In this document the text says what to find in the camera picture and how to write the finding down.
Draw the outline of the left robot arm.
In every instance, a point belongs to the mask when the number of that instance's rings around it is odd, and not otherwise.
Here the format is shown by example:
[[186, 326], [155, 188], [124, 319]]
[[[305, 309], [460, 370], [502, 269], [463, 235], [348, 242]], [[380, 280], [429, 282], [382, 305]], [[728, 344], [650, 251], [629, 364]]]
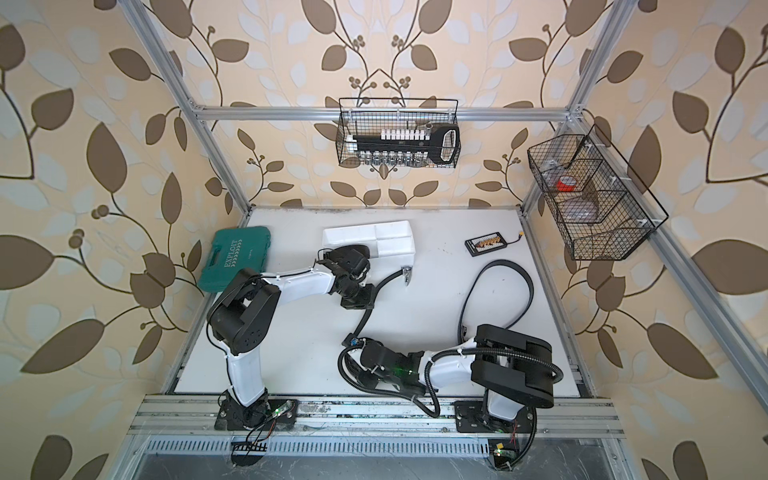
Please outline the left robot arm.
[[246, 428], [274, 417], [261, 374], [260, 345], [277, 308], [315, 295], [337, 294], [346, 309], [371, 303], [373, 286], [364, 282], [370, 249], [361, 244], [323, 249], [312, 267], [292, 273], [240, 270], [207, 315], [212, 343], [225, 353], [230, 385], [222, 401], [226, 418]]

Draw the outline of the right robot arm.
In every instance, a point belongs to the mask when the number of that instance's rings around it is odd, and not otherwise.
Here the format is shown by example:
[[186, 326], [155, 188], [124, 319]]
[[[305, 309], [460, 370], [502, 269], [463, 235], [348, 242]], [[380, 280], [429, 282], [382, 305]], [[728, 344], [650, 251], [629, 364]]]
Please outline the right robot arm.
[[514, 420], [523, 408], [553, 407], [554, 385], [564, 377], [548, 342], [490, 324], [440, 351], [405, 354], [371, 338], [354, 339], [337, 368], [353, 388], [409, 401], [431, 418], [441, 415], [440, 389], [473, 383], [485, 391], [486, 414], [502, 421]]

